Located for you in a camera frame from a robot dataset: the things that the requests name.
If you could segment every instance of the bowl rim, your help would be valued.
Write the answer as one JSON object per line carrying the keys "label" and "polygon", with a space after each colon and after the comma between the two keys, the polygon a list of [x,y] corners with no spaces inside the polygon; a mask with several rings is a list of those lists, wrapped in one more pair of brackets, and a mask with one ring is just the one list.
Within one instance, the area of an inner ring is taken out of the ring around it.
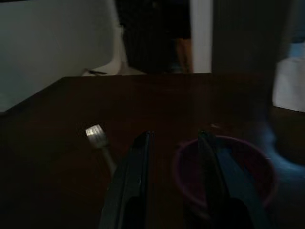
{"label": "bowl rim", "polygon": [[[239,138],[235,138],[235,137],[224,136],[224,135],[217,135],[216,137],[217,138],[222,138],[222,139],[227,139],[227,140],[233,140],[233,141],[245,144],[245,145],[249,146],[250,148],[256,150],[262,157],[264,157],[266,159],[266,162],[267,162],[267,164],[269,165],[269,168],[272,171],[272,180],[274,181],[273,184],[270,183],[270,191],[269,191],[267,197],[263,201],[263,206],[267,207],[270,204],[270,202],[272,201],[272,199],[274,198],[275,193],[276,193],[276,191],[278,189],[278,176],[277,176],[275,168],[272,165],[270,159],[267,158],[266,154],[263,153],[261,149],[259,149],[258,147],[256,147],[252,143],[249,143],[249,142],[247,142],[245,140],[242,140],[242,139],[239,139]],[[182,144],[180,144],[180,147],[177,150],[177,152],[175,154],[175,158],[173,160],[173,177],[174,177],[174,180],[175,180],[175,182],[176,182],[176,184],[178,186],[179,191],[182,193],[182,195],[184,197],[186,197],[189,201],[191,201],[192,203],[194,203],[197,206],[200,206],[202,208],[207,208],[206,202],[203,202],[200,199],[194,197],[193,194],[187,189],[187,187],[181,181],[179,173],[178,173],[178,165],[179,165],[179,161],[180,161],[180,158],[182,156],[183,150],[188,145],[191,145],[191,144],[193,144],[193,143],[195,143],[197,141],[198,141],[198,139],[193,139],[193,140],[186,141],[186,142],[183,142]]]}

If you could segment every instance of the blurry object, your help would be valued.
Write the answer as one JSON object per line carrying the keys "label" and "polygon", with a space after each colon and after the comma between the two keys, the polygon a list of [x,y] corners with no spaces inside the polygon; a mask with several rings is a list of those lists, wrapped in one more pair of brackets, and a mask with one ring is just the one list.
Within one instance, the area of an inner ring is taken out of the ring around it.
{"label": "blurry object", "polygon": [[99,229],[144,229],[152,132],[138,136],[109,185]]}
{"label": "blurry object", "polygon": [[208,211],[215,229],[271,229],[260,199],[231,155],[231,147],[201,131],[198,150]]}
{"label": "blurry object", "polygon": [[109,152],[108,149],[109,142],[105,132],[102,130],[100,125],[94,125],[86,129],[86,135],[93,147],[102,150],[102,155],[108,165],[111,176],[113,176],[116,170],[116,164]]}
{"label": "blurry object", "polygon": [[[275,170],[269,160],[259,149],[246,141],[226,136],[218,136],[217,139],[231,148],[234,160],[240,167],[245,168],[245,173],[251,177],[263,206],[269,206],[277,187]],[[173,175],[186,205],[203,220],[209,220],[199,158],[198,139],[185,143],[176,154]]]}
{"label": "blurry object", "polygon": [[301,57],[288,57],[277,65],[273,104],[281,108],[305,112],[305,52]]}

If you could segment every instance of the white object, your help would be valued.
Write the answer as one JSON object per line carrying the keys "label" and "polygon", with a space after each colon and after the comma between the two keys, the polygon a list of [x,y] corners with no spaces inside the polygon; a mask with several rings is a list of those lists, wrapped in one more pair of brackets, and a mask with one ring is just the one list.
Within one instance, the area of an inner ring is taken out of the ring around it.
{"label": "white object", "polygon": [[302,57],[289,57],[278,63],[273,104],[305,112],[305,51]]}
{"label": "white object", "polygon": [[[92,69],[93,71],[106,73],[105,75],[117,75],[121,68],[128,66],[126,52],[123,44],[123,28],[120,26],[118,14],[113,0],[107,0],[108,10],[111,15],[111,24],[113,29],[112,59],[106,65]],[[88,72],[83,76],[95,76]]]}
{"label": "white object", "polygon": [[193,72],[212,71],[213,0],[191,0]]}

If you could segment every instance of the dark brown table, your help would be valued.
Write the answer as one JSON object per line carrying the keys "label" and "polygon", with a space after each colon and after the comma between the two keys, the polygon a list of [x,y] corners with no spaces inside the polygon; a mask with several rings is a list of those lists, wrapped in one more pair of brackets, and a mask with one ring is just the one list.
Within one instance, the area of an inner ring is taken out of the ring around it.
{"label": "dark brown table", "polygon": [[1,117],[0,227],[97,228],[110,181],[84,130],[101,124],[119,161],[155,131],[149,228],[183,228],[178,143],[203,128],[264,150],[280,180],[272,218],[305,228],[305,115],[270,105],[262,75],[65,77]]}

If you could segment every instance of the white wall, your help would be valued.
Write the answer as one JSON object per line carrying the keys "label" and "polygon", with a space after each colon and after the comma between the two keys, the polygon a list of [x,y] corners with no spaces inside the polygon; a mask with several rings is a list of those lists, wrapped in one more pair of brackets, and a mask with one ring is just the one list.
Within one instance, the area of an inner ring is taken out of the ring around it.
{"label": "white wall", "polygon": [[191,0],[193,72],[212,71],[213,0]]}
{"label": "white wall", "polygon": [[106,0],[0,3],[0,112],[112,59]]}

